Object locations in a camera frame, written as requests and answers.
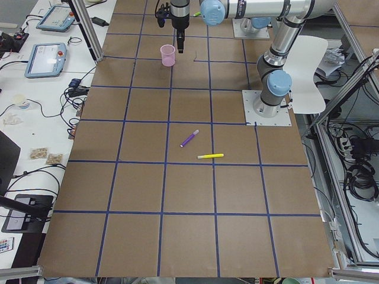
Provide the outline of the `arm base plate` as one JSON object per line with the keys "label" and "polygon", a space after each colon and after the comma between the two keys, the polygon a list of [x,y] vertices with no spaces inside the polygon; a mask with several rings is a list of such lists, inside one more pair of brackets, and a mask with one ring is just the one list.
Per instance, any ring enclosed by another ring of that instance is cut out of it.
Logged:
{"label": "arm base plate", "polygon": [[270,17],[233,19],[234,37],[252,40],[268,40],[268,26],[270,23]]}
{"label": "arm base plate", "polygon": [[291,118],[285,98],[277,106],[268,106],[261,101],[261,91],[243,90],[245,124],[250,126],[290,127]]}

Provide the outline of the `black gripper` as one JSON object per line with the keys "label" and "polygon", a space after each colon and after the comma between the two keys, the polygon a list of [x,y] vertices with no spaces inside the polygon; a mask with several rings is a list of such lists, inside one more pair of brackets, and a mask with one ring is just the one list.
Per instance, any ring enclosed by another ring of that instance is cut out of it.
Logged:
{"label": "black gripper", "polygon": [[185,30],[190,23],[190,1],[170,0],[172,26],[176,29],[178,53],[184,53]]}

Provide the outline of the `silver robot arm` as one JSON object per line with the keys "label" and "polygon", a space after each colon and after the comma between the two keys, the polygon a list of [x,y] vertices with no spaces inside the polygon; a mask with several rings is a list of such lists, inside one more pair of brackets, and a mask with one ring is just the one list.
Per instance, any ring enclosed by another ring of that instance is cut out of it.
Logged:
{"label": "silver robot arm", "polygon": [[335,1],[200,1],[203,21],[211,26],[218,25],[227,18],[281,18],[279,30],[267,50],[258,60],[257,68],[263,90],[258,102],[265,107],[277,107],[289,92],[278,94],[269,85],[269,78],[282,70],[297,36],[309,18],[317,18],[328,12]]}
{"label": "silver robot arm", "polygon": [[244,18],[240,27],[246,33],[257,33],[261,29],[267,28],[270,23],[270,17]]}

